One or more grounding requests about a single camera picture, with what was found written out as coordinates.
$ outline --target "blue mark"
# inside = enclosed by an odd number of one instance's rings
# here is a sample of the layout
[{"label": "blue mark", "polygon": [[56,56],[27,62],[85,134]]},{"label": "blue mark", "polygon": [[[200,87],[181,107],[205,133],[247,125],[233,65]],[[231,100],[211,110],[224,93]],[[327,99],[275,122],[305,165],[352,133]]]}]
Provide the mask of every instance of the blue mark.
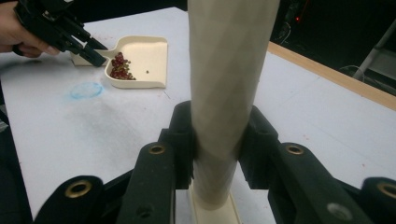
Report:
[{"label": "blue mark", "polygon": [[70,95],[74,99],[88,99],[100,95],[102,93],[103,87],[95,82],[85,82],[81,83],[70,91]]}]

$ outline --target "white tube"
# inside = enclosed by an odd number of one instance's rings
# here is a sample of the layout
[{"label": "white tube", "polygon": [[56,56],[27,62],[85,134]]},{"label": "white tube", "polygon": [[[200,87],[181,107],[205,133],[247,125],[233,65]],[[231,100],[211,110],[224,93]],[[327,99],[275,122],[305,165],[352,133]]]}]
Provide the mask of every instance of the white tube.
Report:
[{"label": "white tube", "polygon": [[279,0],[189,0],[194,200],[226,201]]}]

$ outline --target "black tool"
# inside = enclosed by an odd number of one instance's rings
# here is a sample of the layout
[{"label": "black tool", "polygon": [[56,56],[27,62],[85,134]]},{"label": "black tool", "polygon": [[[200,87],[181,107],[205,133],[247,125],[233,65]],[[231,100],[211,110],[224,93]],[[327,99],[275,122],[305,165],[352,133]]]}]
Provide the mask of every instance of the black tool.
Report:
[{"label": "black tool", "polygon": [[95,49],[107,49],[84,30],[84,24],[67,10],[73,0],[20,0],[15,12],[32,34],[56,49],[78,54],[94,66],[106,59]]}]

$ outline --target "plastic dustpan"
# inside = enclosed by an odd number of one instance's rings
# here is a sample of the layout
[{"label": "plastic dustpan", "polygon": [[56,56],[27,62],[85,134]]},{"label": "plastic dustpan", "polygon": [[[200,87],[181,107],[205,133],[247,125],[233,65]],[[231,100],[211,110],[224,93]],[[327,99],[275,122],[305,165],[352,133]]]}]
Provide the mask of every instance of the plastic dustpan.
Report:
[{"label": "plastic dustpan", "polygon": [[[165,88],[168,43],[163,37],[129,35],[121,38],[111,50],[96,50],[106,58],[106,78],[111,85],[122,89]],[[130,73],[136,80],[120,80],[110,76],[111,60],[121,52],[130,61]],[[74,65],[91,65],[78,55],[72,54]]]}]

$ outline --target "white table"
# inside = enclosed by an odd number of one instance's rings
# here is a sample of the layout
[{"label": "white table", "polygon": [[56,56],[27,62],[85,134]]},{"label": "white table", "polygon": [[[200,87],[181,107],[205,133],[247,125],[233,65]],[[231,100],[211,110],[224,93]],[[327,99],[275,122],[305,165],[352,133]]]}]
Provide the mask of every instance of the white table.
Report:
[{"label": "white table", "polygon": [[[28,198],[35,216],[65,180],[107,182],[134,168],[140,148],[158,139],[178,103],[190,100],[188,16],[176,8],[86,24],[112,48],[125,35],[168,40],[166,89],[120,90],[104,68],[75,67],[69,53],[37,60],[0,54],[1,82]],[[89,83],[97,96],[74,99]],[[396,113],[328,79],[267,53],[255,105],[281,142],[310,148],[330,173],[360,187],[369,176],[396,179]],[[251,190],[239,167],[233,196],[245,224],[275,223],[266,191]],[[186,192],[177,191],[177,223],[190,223]]]}]

